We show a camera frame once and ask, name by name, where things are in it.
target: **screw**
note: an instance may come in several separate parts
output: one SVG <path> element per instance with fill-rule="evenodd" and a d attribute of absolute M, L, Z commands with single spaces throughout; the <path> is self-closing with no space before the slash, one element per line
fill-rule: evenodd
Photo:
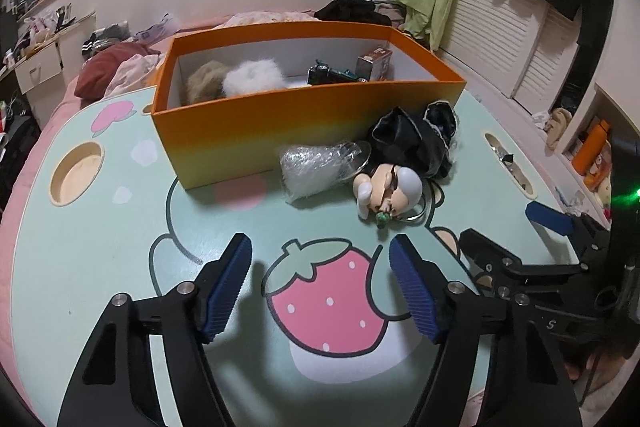
<path fill-rule="evenodd" d="M 118 293 L 111 298 L 111 304 L 114 306 L 122 306 L 125 302 L 127 302 L 127 294 L 126 293 Z"/>
<path fill-rule="evenodd" d="M 454 293 L 455 295 L 460 295 L 461 293 L 465 292 L 465 285 L 463 285 L 463 283 L 460 281 L 451 281 L 449 284 L 447 284 L 447 288 L 451 293 Z"/>
<path fill-rule="evenodd" d="M 516 304 L 520 305 L 520 306 L 527 306 L 529 305 L 529 297 L 524 295 L 524 293 L 516 293 L 516 296 L 513 298 L 514 301 L 516 301 Z"/>
<path fill-rule="evenodd" d="M 194 291 L 196 285 L 191 281 L 185 281 L 178 284 L 178 293 L 180 295 L 189 295 L 192 291 Z"/>

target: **red pillow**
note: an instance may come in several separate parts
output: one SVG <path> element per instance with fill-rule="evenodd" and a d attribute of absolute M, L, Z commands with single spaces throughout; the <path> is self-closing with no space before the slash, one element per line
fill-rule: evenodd
<path fill-rule="evenodd" d="M 114 44 L 86 62 L 78 76 L 78 84 L 74 94 L 78 98 L 91 102 L 101 100 L 121 63 L 134 55 L 145 57 L 154 53 L 157 52 L 150 51 L 144 44 L 137 42 Z"/>

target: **orange box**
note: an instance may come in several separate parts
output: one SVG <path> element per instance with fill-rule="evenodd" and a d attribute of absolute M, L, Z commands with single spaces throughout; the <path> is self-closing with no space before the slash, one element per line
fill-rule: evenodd
<path fill-rule="evenodd" d="M 305 86 L 316 58 L 353 70 L 359 55 L 393 51 L 386 82 Z M 221 98 L 181 107 L 179 87 L 210 60 L 237 66 L 273 58 L 290 89 Z M 186 189 L 278 168 L 288 144 L 333 144 L 363 138 L 397 105 L 423 110 L 452 105 L 465 81 L 395 29 L 359 23 L 285 22 L 178 36 L 158 73 L 151 116 L 175 173 Z"/>

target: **drawer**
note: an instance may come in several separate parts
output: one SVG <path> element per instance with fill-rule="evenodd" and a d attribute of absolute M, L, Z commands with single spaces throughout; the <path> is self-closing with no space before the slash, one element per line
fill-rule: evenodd
<path fill-rule="evenodd" d="M 55 42 L 28 58 L 23 64 L 15 68 L 20 91 L 26 93 L 38 84 L 62 73 L 60 67 L 60 53 Z"/>

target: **orange thermos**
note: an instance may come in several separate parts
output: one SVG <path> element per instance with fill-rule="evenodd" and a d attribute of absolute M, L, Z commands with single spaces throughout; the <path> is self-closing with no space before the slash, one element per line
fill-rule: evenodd
<path fill-rule="evenodd" d="M 582 147 L 571 161 L 571 165 L 580 176 L 587 174 L 587 171 L 593 165 L 598 154 L 607 141 L 607 133 L 609 132 L 609 124 L 604 120 L 600 120 L 598 124 L 591 129 L 587 140 L 584 141 Z"/>

